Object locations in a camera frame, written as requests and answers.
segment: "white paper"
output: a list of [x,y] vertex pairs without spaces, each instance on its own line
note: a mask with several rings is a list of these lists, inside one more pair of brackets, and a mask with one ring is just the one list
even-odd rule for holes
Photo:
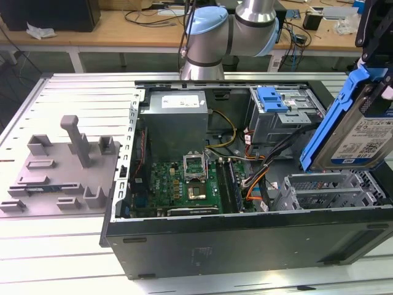
[[165,108],[199,108],[198,95],[165,95],[161,106]]
[[50,38],[50,37],[57,36],[54,29],[36,28],[35,26],[30,25],[29,23],[27,23],[27,27],[28,29],[26,30],[26,33],[28,33],[30,36],[38,40],[41,40],[42,38]]

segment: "metal table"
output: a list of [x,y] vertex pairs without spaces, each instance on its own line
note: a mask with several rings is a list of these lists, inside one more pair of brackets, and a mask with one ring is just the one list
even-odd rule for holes
[[[60,118],[76,114],[80,131],[89,140],[99,135],[119,140],[128,123],[133,81],[177,77],[176,73],[121,73],[56,74],[41,79],[0,136],[0,200],[8,198],[7,188],[29,153],[26,143],[32,134],[47,133],[52,142],[67,142]],[[226,78],[321,80],[336,95],[346,75],[226,73]],[[284,294],[296,292],[298,286],[315,288],[307,295],[391,294],[393,290],[393,238],[347,266],[129,281],[112,250],[98,245],[102,223],[102,216],[0,220],[0,294],[76,290],[92,294]]]

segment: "white sticker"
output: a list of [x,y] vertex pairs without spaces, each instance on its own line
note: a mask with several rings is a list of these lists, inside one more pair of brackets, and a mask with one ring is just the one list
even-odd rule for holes
[[271,183],[271,186],[268,187],[268,190],[272,190],[272,189],[278,189],[278,183]]
[[244,141],[246,142],[246,144],[250,145],[251,144],[251,135],[245,135]]
[[198,95],[165,95],[162,108],[199,108]]
[[393,119],[360,119],[347,135],[332,159],[345,159],[343,163],[353,163],[354,159],[370,159],[392,138]]
[[262,209],[263,212],[269,211],[269,207],[268,207],[268,205],[265,204],[264,201],[260,202],[260,208]]

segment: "yellow wire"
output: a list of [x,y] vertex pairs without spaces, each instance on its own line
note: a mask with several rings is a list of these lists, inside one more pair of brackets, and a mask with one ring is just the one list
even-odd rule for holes
[[233,125],[233,123],[231,122],[231,120],[228,119],[228,117],[226,115],[222,114],[220,111],[217,111],[215,109],[213,109],[213,112],[216,112],[216,113],[220,114],[225,120],[227,120],[227,122],[229,124],[231,124],[232,129],[233,129],[233,134],[232,134],[232,138],[230,139],[230,141],[228,141],[226,143],[210,144],[209,146],[206,146],[207,148],[222,148],[222,147],[227,146],[227,145],[231,144],[232,142],[234,142],[234,140],[236,138],[236,128]]

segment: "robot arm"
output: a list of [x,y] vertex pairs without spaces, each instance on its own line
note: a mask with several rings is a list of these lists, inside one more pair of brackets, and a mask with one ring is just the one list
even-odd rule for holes
[[259,57],[268,54],[277,39],[275,0],[245,0],[235,15],[223,7],[203,7],[195,11],[188,27],[187,61],[182,80],[224,79],[224,55]]

